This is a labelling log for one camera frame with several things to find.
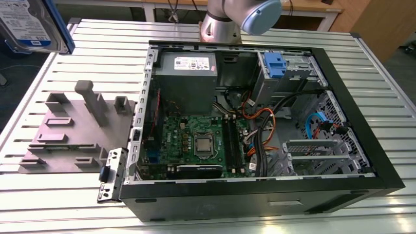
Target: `slotted aluminum table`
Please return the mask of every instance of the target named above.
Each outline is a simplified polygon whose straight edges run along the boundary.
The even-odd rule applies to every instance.
[[[84,19],[68,26],[73,55],[51,54],[0,135],[0,232],[68,233],[411,233],[416,232],[416,109],[360,39],[345,33],[271,30],[243,34],[244,43],[327,50],[405,189],[367,199],[332,214],[141,223],[129,209],[97,204],[97,174],[21,175],[19,161],[44,118],[49,92],[73,92],[95,82],[105,99],[139,101],[148,40],[199,40],[197,25]]]

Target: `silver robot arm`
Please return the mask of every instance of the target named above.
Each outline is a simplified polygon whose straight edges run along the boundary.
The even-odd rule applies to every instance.
[[[265,33],[281,14],[280,0],[209,0],[201,41],[241,43],[240,30]]]

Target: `hard drive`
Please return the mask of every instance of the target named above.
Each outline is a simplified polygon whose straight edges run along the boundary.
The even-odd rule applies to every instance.
[[[0,0],[0,34],[16,53],[71,54],[75,49],[52,0]]]

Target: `ram slot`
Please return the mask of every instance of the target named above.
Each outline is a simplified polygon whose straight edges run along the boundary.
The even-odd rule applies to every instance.
[[[236,172],[243,168],[243,159],[239,144],[239,131],[235,119],[223,119],[223,141],[228,171]]]
[[[240,151],[240,142],[239,142],[239,130],[236,127],[235,119],[229,120],[229,136],[231,136],[231,145],[233,151],[233,162],[235,168],[243,168],[243,159]]]
[[[229,119],[223,119],[223,143],[225,150],[225,163],[227,163],[227,171],[232,171],[235,168],[235,156],[232,149],[232,137],[231,137],[231,123]]]

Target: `green circuit board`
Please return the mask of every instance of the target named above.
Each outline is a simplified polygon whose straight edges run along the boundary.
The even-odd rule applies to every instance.
[[[163,138],[161,149],[155,152],[147,152],[148,156],[156,155],[157,162],[152,161],[151,166],[159,169],[153,170],[153,179],[164,179],[163,165],[179,165],[179,164],[216,164],[221,165],[223,176],[225,178],[232,177],[248,177],[248,168],[244,166],[244,171],[228,172],[227,171],[227,158],[223,141],[223,127],[221,117],[165,117],[163,125]],[[237,119],[236,126],[239,133],[244,133],[248,129],[247,120]],[[195,140],[199,137],[208,137],[213,143],[213,155],[199,157],[195,154]],[[243,156],[243,144],[240,145],[241,161]]]

